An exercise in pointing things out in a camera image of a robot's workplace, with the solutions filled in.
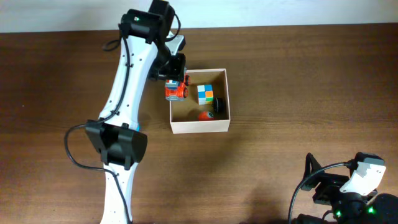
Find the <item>red toy fire truck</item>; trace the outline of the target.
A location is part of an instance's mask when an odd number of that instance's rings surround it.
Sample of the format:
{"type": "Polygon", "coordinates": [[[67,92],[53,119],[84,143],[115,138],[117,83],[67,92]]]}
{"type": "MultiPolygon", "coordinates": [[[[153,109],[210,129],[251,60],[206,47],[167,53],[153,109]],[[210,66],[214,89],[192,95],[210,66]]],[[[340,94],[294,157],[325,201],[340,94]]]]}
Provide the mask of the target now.
{"type": "Polygon", "coordinates": [[[183,101],[188,97],[188,86],[191,83],[189,75],[185,75],[182,82],[166,80],[165,99],[169,101],[183,101]]]}

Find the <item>multicoloured puzzle cube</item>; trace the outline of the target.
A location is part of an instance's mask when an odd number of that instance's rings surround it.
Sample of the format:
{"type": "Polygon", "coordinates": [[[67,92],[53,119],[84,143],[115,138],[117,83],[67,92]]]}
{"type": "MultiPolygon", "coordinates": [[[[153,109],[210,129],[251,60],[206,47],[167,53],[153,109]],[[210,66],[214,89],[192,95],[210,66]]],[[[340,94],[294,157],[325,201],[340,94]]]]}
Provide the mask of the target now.
{"type": "Polygon", "coordinates": [[[197,97],[199,105],[210,105],[213,103],[214,95],[212,85],[198,85],[197,97]]]}

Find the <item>orange toy ball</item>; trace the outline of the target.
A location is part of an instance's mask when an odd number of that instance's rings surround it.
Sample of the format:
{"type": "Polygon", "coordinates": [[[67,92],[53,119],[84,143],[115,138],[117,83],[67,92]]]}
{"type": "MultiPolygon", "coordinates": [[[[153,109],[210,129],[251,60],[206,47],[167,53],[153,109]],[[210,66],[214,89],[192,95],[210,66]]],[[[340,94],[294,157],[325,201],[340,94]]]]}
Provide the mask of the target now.
{"type": "Polygon", "coordinates": [[[214,119],[215,117],[210,111],[203,111],[198,115],[199,121],[213,121],[214,119]]]}

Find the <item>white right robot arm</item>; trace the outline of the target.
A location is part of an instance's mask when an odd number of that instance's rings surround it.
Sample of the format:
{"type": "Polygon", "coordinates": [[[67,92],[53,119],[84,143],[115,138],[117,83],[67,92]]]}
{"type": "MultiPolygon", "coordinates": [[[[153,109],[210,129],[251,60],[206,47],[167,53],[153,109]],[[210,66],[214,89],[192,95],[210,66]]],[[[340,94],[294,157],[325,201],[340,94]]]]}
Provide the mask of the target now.
{"type": "Polygon", "coordinates": [[[397,223],[397,196],[377,192],[385,171],[384,159],[375,154],[359,152],[354,159],[322,167],[308,153],[303,179],[290,201],[287,222],[326,223],[325,217],[332,214],[336,223],[397,223]],[[302,213],[293,218],[299,190],[312,189],[313,202],[331,209],[321,218],[302,213]]]}

